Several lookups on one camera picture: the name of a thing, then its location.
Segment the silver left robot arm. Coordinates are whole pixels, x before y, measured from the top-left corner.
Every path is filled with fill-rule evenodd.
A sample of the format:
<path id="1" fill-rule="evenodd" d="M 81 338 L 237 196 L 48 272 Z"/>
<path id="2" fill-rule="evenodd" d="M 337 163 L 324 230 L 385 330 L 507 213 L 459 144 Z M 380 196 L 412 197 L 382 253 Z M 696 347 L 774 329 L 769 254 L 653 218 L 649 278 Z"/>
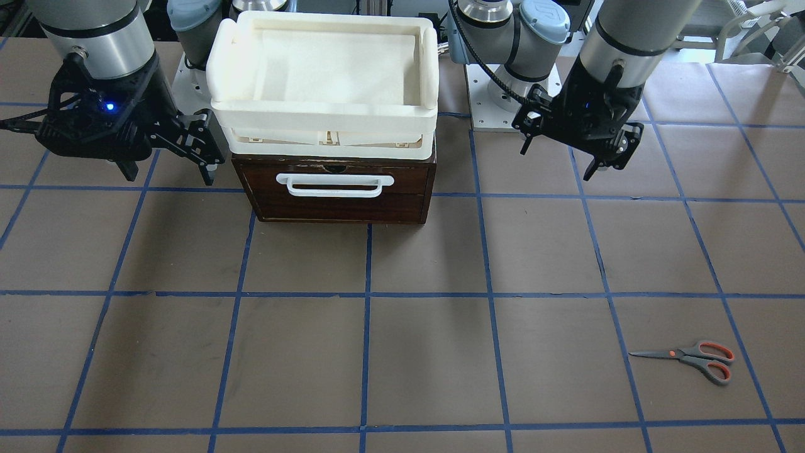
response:
<path id="1" fill-rule="evenodd" d="M 639 146 L 644 126 L 630 117 L 648 77 L 699 6 L 697 1 L 604 1 L 593 28 L 555 96 L 547 80 L 571 34 L 566 10 L 553 1 L 451 1 L 450 55 L 478 64 L 489 94 L 514 111 L 525 137 L 547 137 L 592 157 L 589 180 L 601 167 L 621 170 Z"/>

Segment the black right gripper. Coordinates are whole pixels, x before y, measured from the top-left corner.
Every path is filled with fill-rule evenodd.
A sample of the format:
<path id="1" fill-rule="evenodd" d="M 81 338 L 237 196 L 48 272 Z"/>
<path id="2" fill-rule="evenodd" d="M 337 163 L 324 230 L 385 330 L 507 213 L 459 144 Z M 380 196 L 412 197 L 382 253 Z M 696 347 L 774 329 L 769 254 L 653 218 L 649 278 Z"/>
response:
<path id="1" fill-rule="evenodd" d="M 211 118 L 210 109 L 201 109 L 193 115 L 161 118 L 147 127 L 150 146 L 167 149 L 178 157 L 202 158 L 199 172 L 205 186 L 214 184 L 218 166 L 225 163 L 225 142 L 212 142 Z M 127 181 L 136 181 L 139 167 L 135 161 L 118 161 L 117 167 Z"/>

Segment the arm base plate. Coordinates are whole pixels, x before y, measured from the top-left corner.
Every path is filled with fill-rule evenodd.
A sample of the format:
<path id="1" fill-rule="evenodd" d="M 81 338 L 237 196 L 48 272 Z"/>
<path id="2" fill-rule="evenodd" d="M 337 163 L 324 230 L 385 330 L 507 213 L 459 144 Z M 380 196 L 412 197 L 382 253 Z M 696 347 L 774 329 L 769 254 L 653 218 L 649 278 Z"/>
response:
<path id="1" fill-rule="evenodd" d="M 525 97 L 535 83 L 543 87 L 551 97 L 560 94 L 562 84 L 556 64 L 553 64 L 548 77 L 538 82 L 519 80 L 509 74 L 505 68 L 498 70 L 498 67 L 497 64 L 489 66 L 503 83 L 520 96 Z M 491 81 L 491 78 L 478 64 L 468 64 L 465 69 L 474 129 L 477 131 L 516 132 L 511 124 L 521 105 L 494 81 Z"/>
<path id="2" fill-rule="evenodd" d="M 170 114 L 190 132 L 199 131 L 199 126 L 192 125 L 193 121 L 201 120 L 201 127 L 204 127 L 204 121 L 212 116 L 210 112 L 207 112 L 206 116 L 204 112 L 198 113 L 212 108 L 206 72 L 192 66 L 184 52 L 179 58 L 175 77 L 170 86 L 170 97 L 173 103 L 172 109 L 169 109 Z"/>

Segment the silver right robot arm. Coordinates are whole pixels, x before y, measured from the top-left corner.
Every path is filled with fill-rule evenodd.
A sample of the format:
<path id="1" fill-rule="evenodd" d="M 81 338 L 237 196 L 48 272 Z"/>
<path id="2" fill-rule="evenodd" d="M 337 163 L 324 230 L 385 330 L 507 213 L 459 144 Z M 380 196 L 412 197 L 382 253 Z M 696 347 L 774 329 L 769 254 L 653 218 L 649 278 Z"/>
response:
<path id="1" fill-rule="evenodd" d="M 221 127 L 210 109 L 185 115 L 176 105 L 135 1 L 29 1 L 63 59 L 37 121 L 8 121 L 60 157 L 108 160 L 127 181 L 137 163 L 164 148 L 198 166 L 213 183 L 225 162 Z"/>

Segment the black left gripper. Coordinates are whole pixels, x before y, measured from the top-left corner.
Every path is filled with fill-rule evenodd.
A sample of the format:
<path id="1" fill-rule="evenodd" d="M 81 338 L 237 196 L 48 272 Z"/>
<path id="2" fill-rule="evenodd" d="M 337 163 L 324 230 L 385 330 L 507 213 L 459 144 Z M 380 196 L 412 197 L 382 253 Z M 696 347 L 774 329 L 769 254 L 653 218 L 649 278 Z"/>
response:
<path id="1" fill-rule="evenodd" d="M 608 167 L 624 169 L 641 142 L 644 124 L 610 120 L 593 112 L 589 103 L 576 113 L 561 111 L 559 100 L 558 96 L 549 99 L 543 86 L 531 88 L 513 120 L 514 129 L 524 137 L 520 154 L 526 155 L 535 137 L 547 137 L 592 155 L 584 181 Z"/>

